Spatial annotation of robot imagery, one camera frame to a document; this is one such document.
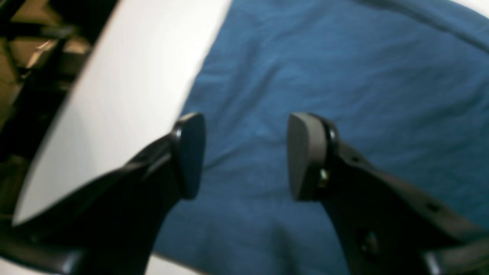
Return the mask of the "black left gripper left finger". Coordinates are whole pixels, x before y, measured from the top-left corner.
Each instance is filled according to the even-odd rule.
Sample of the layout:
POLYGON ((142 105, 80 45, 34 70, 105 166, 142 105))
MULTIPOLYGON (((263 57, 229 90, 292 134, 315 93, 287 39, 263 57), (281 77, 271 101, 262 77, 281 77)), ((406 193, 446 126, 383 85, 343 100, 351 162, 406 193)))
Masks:
POLYGON ((206 121, 180 117, 121 167, 17 226, 1 229, 1 260, 35 275, 143 275, 170 210, 197 197, 206 121))

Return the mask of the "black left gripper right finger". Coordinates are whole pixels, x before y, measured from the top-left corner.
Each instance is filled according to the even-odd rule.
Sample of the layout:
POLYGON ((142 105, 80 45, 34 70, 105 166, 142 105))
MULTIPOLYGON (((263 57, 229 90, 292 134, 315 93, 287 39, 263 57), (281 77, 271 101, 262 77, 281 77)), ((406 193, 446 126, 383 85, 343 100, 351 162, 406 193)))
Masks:
POLYGON ((292 197, 320 202, 351 274, 488 274, 487 230, 374 167, 332 121, 291 113, 287 163, 292 197))

